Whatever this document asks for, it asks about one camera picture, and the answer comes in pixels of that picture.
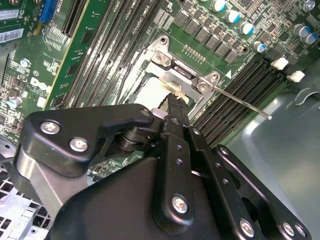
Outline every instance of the microchip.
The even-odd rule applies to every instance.
[[[223,40],[224,40],[225,42],[228,42],[228,41],[230,40],[230,38],[232,38],[232,35],[231,35],[230,33],[227,33],[227,34],[224,36]]]
[[[88,44],[93,36],[92,31],[86,31],[82,37],[81,44]]]
[[[74,74],[74,73],[77,71],[78,67],[79,67],[79,65],[77,65],[77,64],[71,65],[71,66],[69,67],[68,72],[67,72],[66,75],[67,75],[67,76],[70,76],[70,75]]]
[[[252,0],[241,0],[241,3],[242,3],[245,7],[248,7],[251,2],[252,2]]]
[[[268,31],[271,33],[273,30],[275,30],[276,27],[277,26],[275,24],[271,23],[271,25],[268,28]]]
[[[220,45],[217,47],[217,49],[214,52],[218,56],[222,57],[228,49],[229,49],[228,45],[225,44],[224,42],[221,42]]]
[[[224,61],[226,61],[228,64],[231,64],[237,57],[238,53],[233,49],[229,49],[225,54]]]
[[[198,42],[203,43],[208,36],[209,36],[209,30],[206,29],[205,27],[202,27],[199,33],[196,35],[195,39]]]
[[[17,78],[14,78],[14,79],[13,79],[13,84],[14,84],[14,85],[19,85],[19,82],[20,82],[19,79],[17,79]]]
[[[65,95],[59,96],[52,100],[51,107],[56,107],[60,105],[64,100]]]
[[[220,25],[216,26],[214,33],[218,35],[224,28]]]
[[[270,38],[269,33],[267,33],[266,31],[264,31],[263,33],[261,33],[261,35],[259,36],[259,40],[263,43],[265,43],[266,41],[268,41],[268,39]]]
[[[182,28],[185,22],[188,19],[188,14],[185,11],[180,11],[174,20],[174,24],[177,25],[179,28]]]
[[[0,114],[0,125],[4,125],[6,122],[6,117]]]
[[[182,7],[183,10],[189,11],[189,9],[193,6],[193,4],[190,1],[186,1]]]
[[[298,62],[298,59],[296,59],[293,55],[291,55],[291,54],[286,54],[285,55],[286,56],[286,60],[289,62],[289,64],[291,64],[291,65],[295,65],[297,62]]]
[[[296,48],[293,50],[297,55],[300,55],[304,48],[301,45],[296,46]]]
[[[204,26],[206,26],[207,28],[210,28],[210,25],[213,23],[214,21],[211,18],[208,18],[205,23]]]
[[[204,14],[204,13],[201,10],[198,9],[194,14],[194,18],[195,19],[199,19],[202,14]]]
[[[241,45],[241,42],[237,40],[237,41],[235,41],[235,43],[232,45],[232,47],[233,47],[234,49],[237,49],[240,45]]]
[[[286,53],[286,50],[280,44],[275,45],[273,49],[276,50],[281,56]]]
[[[280,39],[282,42],[287,41],[288,38],[289,38],[289,34],[286,33],[285,31],[284,31],[283,33],[281,33],[280,36],[279,36],[279,39]]]
[[[210,49],[213,50],[215,48],[215,46],[218,44],[219,42],[219,38],[217,38],[215,35],[212,35],[208,42],[205,44],[205,46]]]
[[[199,23],[192,19],[188,24],[187,26],[185,27],[184,31],[189,34],[189,35],[192,35],[194,34],[194,32],[197,30],[197,28],[199,27]]]
[[[19,82],[19,87],[24,89],[26,87],[26,82],[25,81],[20,81]]]
[[[19,95],[19,91],[15,90],[15,89],[10,89],[9,90],[9,97],[14,98],[17,97]]]

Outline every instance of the pcie slot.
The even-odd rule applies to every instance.
[[[80,15],[84,9],[87,0],[73,0],[62,27],[62,33],[68,37],[72,37]]]
[[[126,26],[130,23],[131,16],[137,8],[138,4],[136,4],[136,1],[137,0],[124,1],[124,4],[121,6],[119,13],[116,15],[116,19],[110,28],[110,33],[107,38],[105,38],[105,42],[103,43],[103,47],[99,53],[99,58],[94,61],[93,68],[86,77],[87,81],[81,89],[81,95],[76,100],[75,106],[82,107],[86,96],[90,96],[91,88],[94,88],[94,86],[99,84],[101,73],[104,73],[105,67],[108,66],[110,48],[112,46],[114,47],[115,44],[117,44],[117,40],[125,33]]]
[[[106,81],[108,81],[107,77],[114,67],[114,64],[118,64],[119,57],[124,55],[125,47],[130,44],[132,39],[134,39],[135,34],[133,30],[136,28],[139,20],[143,17],[143,12],[148,5],[148,1],[137,1],[135,3],[134,8],[132,9],[133,14],[130,15],[130,19],[127,20],[126,25],[118,30],[118,38],[113,39],[113,42],[116,42],[114,47],[110,49],[108,58],[107,58],[107,65],[103,68],[102,76],[99,77],[97,84],[94,86],[93,90],[90,92],[88,100],[86,101],[86,106],[94,105],[94,101],[99,95],[99,93],[105,91],[104,85]]]
[[[112,2],[110,3],[109,7],[107,8],[104,16],[103,16],[103,19],[101,21],[101,24],[93,38],[93,41],[89,47],[89,49],[95,49],[95,47],[98,45],[99,41],[100,41],[100,37],[104,31],[104,29],[106,28],[106,23],[111,15],[111,11],[112,10],[115,10],[114,7],[115,7],[115,4],[117,3],[118,1],[117,0],[112,0]],[[68,96],[66,98],[66,103],[72,103],[72,98],[77,98],[77,94],[80,93],[80,91],[77,91],[79,90],[79,88],[81,89],[82,88],[82,85],[84,84],[84,82],[81,82],[82,80],[82,75],[85,73],[85,70],[87,69],[86,66],[88,65],[89,61],[90,61],[90,58],[91,58],[91,55],[90,54],[86,54],[86,56],[84,57],[82,63],[81,63],[81,66],[79,68],[79,71],[72,83],[72,86],[69,90],[69,93],[68,93]]]
[[[120,64],[116,68],[117,74],[114,75],[114,77],[112,78],[111,82],[108,84],[109,87],[108,87],[107,91],[104,93],[103,98],[100,100],[99,105],[104,105],[105,104],[108,96],[114,90],[114,87],[115,87],[115,85],[117,84],[117,82],[119,80],[121,71],[122,70],[126,70],[126,74],[122,78],[122,82],[121,82],[120,88],[118,90],[118,94],[121,94],[121,91],[122,91],[124,82],[126,80],[127,74],[130,72],[129,63],[131,62],[131,60],[133,58],[133,54],[135,53],[136,45],[141,40],[143,35],[145,34],[145,32],[148,29],[150,23],[153,21],[155,15],[158,13],[159,9],[161,8],[161,6],[163,5],[164,2],[165,2],[165,0],[160,0],[160,1],[154,1],[152,3],[152,7],[150,8],[151,11],[149,11],[147,20],[145,21],[146,23],[149,23],[149,24],[142,24],[143,26],[142,26],[142,28],[140,28],[139,33],[138,33],[137,37],[135,38],[135,41],[130,43],[131,47],[125,53],[125,56],[121,59]]]

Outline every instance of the mounting hole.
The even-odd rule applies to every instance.
[[[167,39],[165,39],[164,37],[162,37],[161,39],[160,39],[160,43],[162,44],[162,45],[166,45],[167,44]]]
[[[177,145],[177,146],[176,146],[176,149],[177,149],[178,151],[182,151],[182,150],[183,150],[182,146],[180,146],[180,145]]]
[[[181,159],[177,159],[176,160],[176,164],[178,165],[178,166],[182,166],[183,164],[184,164],[184,162],[181,160]]]
[[[242,49],[242,52],[243,52],[244,54],[246,54],[248,51],[249,51],[249,49],[248,49],[246,46],[244,46],[243,49]]]
[[[228,186],[229,185],[229,181],[227,179],[223,179],[222,182],[224,183],[224,185]]]
[[[177,124],[177,125],[180,124],[179,120],[176,119],[175,117],[172,117],[172,118],[171,118],[171,121],[172,121],[174,124]]]

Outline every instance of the black ram slot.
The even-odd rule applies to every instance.
[[[261,104],[286,77],[256,55],[227,87],[226,91],[254,106]],[[220,94],[196,121],[195,126],[214,147],[251,114],[251,110]]]
[[[69,38],[74,34],[75,28],[79,21],[80,15],[84,10],[84,6],[87,0],[73,0],[69,8],[69,12],[66,16],[62,27],[62,33]]]

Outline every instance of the screw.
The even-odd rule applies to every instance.
[[[218,73],[217,71],[215,71],[214,73],[212,73],[211,79],[212,79],[213,81],[218,81],[218,80],[220,80],[220,73]]]
[[[198,129],[194,128],[193,131],[194,131],[195,134],[201,135],[201,132]]]
[[[282,226],[287,234],[289,234],[291,237],[295,236],[293,228],[288,223],[284,222]]]
[[[167,44],[167,39],[165,39],[164,37],[160,39],[160,43],[161,45],[166,45]]]
[[[171,118],[171,121],[172,121],[174,124],[179,125],[179,120],[176,119],[175,117],[172,117],[172,118]]]
[[[308,0],[308,1],[306,1],[306,2],[304,3],[304,5],[303,5],[303,10],[304,10],[305,12],[309,12],[309,11],[311,11],[312,9],[314,9],[315,6],[316,6],[316,2],[315,2],[315,1],[313,1],[313,0]]]
[[[180,196],[173,196],[172,205],[180,214],[185,214],[188,211],[188,205],[186,201]]]
[[[142,110],[141,110],[141,113],[142,113],[143,115],[147,116],[147,117],[149,117],[149,116],[150,116],[149,111],[148,111],[148,110],[146,110],[146,109],[142,109]]]
[[[300,227],[298,224],[295,224],[294,226],[295,226],[295,229],[296,229],[303,237],[306,237],[306,236],[307,236],[306,232],[303,230],[302,227]]]
[[[85,152],[88,149],[87,142],[82,138],[74,138],[69,143],[70,148],[76,152]]]
[[[251,226],[251,224],[247,220],[241,219],[240,220],[240,227],[241,227],[242,231],[244,232],[244,234],[247,235],[249,238],[254,237],[255,231],[254,231],[253,227]]]
[[[224,147],[221,147],[220,150],[223,154],[228,155],[228,151]]]
[[[202,83],[199,83],[197,86],[198,90],[201,92],[201,93],[204,93],[208,90],[208,85],[204,82]]]
[[[52,122],[52,121],[46,121],[44,123],[41,124],[40,129],[42,132],[44,132],[45,134],[57,134],[58,132],[60,132],[60,127],[58,124]]]

